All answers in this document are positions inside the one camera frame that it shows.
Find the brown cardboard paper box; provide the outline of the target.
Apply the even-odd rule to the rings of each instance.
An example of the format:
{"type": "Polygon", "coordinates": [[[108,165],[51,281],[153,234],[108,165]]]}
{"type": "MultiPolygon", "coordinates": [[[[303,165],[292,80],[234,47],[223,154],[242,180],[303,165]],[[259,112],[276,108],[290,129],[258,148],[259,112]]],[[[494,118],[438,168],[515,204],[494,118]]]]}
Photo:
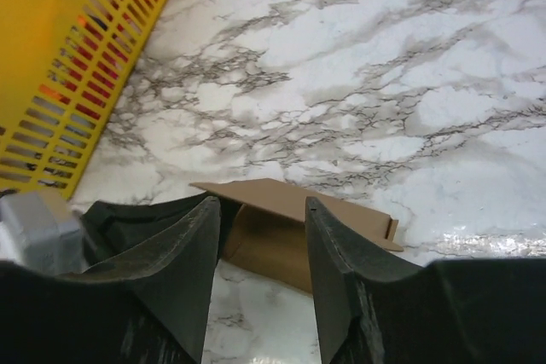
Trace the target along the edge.
{"type": "Polygon", "coordinates": [[[402,251],[393,239],[398,221],[390,215],[270,178],[226,183],[192,182],[225,199],[227,239],[220,257],[240,269],[311,294],[305,237],[305,201],[318,198],[342,223],[388,251],[402,251]]]}

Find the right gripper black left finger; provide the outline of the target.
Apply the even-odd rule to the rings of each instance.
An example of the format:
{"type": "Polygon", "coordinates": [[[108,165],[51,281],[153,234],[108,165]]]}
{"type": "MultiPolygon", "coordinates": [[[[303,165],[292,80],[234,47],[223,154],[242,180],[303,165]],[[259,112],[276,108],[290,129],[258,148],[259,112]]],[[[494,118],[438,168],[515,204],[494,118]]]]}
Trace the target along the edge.
{"type": "Polygon", "coordinates": [[[83,306],[59,348],[61,363],[198,363],[221,235],[221,204],[186,217],[82,274],[83,306]]]}

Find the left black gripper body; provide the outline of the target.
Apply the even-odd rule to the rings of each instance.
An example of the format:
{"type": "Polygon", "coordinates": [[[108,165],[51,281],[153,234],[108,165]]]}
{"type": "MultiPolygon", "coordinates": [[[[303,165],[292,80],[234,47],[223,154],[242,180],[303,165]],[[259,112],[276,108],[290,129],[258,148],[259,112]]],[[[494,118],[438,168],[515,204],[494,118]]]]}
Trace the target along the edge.
{"type": "Polygon", "coordinates": [[[80,217],[86,262],[93,267],[140,245],[182,220],[205,198],[197,194],[156,205],[95,202],[80,217]]]}

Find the yellow plastic basket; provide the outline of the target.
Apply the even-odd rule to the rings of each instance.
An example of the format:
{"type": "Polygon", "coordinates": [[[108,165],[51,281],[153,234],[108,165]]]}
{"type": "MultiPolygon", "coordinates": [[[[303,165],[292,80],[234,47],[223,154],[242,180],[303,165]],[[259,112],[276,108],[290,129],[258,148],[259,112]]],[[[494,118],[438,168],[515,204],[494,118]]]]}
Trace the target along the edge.
{"type": "Polygon", "coordinates": [[[1,0],[1,186],[72,196],[166,0],[1,0]]]}

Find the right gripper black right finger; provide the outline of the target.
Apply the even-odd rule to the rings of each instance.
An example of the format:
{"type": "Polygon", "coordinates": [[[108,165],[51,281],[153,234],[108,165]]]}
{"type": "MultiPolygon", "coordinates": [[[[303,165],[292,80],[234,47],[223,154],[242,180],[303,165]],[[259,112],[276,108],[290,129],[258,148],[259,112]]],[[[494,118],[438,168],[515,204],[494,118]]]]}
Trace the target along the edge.
{"type": "Polygon", "coordinates": [[[357,234],[316,197],[305,201],[305,233],[322,362],[384,363],[380,314],[394,302],[375,301],[376,287],[421,267],[357,234]]]}

